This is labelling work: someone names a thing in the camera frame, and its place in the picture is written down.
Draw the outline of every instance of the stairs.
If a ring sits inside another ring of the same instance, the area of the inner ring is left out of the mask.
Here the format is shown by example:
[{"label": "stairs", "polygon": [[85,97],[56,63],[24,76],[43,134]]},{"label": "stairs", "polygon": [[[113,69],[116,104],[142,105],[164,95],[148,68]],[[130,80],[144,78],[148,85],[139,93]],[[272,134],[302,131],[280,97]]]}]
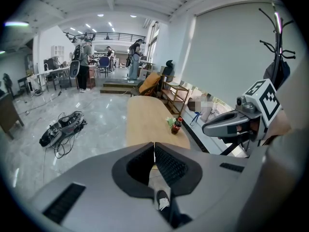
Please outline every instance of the stairs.
[{"label": "stairs", "polygon": [[137,84],[126,82],[105,82],[100,89],[101,94],[130,94],[130,90]]}]

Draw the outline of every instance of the backpack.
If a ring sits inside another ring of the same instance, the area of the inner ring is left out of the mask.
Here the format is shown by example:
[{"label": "backpack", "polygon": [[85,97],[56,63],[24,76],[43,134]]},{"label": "backpack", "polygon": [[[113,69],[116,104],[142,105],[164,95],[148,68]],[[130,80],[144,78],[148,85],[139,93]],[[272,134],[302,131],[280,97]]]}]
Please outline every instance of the backpack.
[{"label": "backpack", "polygon": [[135,53],[135,51],[134,51],[134,44],[133,45],[131,45],[130,46],[130,48],[129,48],[129,56],[131,57],[131,56],[133,56],[134,55],[134,53]]},{"label": "backpack", "polygon": [[75,50],[72,54],[72,61],[81,61],[84,56],[84,47],[81,44],[78,44],[75,47]]},{"label": "backpack", "polygon": [[70,65],[70,77],[75,78],[79,72],[80,61],[84,56],[84,47],[82,45],[77,45],[72,54],[72,62]]}]

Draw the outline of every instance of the wooden shelf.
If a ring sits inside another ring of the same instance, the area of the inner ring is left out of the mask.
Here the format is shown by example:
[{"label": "wooden shelf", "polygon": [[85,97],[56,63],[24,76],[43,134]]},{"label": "wooden shelf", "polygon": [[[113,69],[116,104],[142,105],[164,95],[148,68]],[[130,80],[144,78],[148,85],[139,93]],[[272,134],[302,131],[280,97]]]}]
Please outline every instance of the wooden shelf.
[{"label": "wooden shelf", "polygon": [[[167,109],[170,111],[173,115],[180,116],[183,111],[183,106],[185,103],[185,100],[187,99],[189,90],[182,86],[172,86],[170,85],[171,89],[162,89],[162,95],[160,98],[162,99],[162,102],[167,107]],[[181,109],[178,110],[177,107],[175,107],[175,102],[182,103]]]},{"label": "wooden shelf", "polygon": [[181,99],[180,97],[176,96],[175,98],[175,93],[173,93],[171,90],[166,90],[163,89],[162,93],[165,94],[167,96],[167,98],[172,102],[175,99],[175,102],[184,102],[183,99]]}]

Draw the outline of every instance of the jeans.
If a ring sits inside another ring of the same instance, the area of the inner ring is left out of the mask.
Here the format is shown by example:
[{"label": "jeans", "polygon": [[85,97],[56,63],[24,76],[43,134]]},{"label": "jeans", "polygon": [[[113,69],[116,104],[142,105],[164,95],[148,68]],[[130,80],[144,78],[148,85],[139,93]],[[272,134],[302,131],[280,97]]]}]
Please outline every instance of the jeans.
[{"label": "jeans", "polygon": [[137,54],[134,54],[131,58],[131,67],[129,70],[129,79],[137,79],[137,72],[139,70],[139,60],[140,57]]},{"label": "jeans", "polygon": [[77,74],[78,87],[81,89],[87,88],[87,77],[89,74],[89,67],[81,65]]}]

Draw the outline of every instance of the black shoe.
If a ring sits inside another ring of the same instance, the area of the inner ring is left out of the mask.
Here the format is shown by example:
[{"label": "black shoe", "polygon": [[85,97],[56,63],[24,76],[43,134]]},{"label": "black shoe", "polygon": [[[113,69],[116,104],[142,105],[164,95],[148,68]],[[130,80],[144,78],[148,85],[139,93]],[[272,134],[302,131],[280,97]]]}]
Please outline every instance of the black shoe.
[{"label": "black shoe", "polygon": [[169,207],[169,197],[163,190],[156,193],[156,201],[158,202],[160,211],[162,211],[165,207]]}]

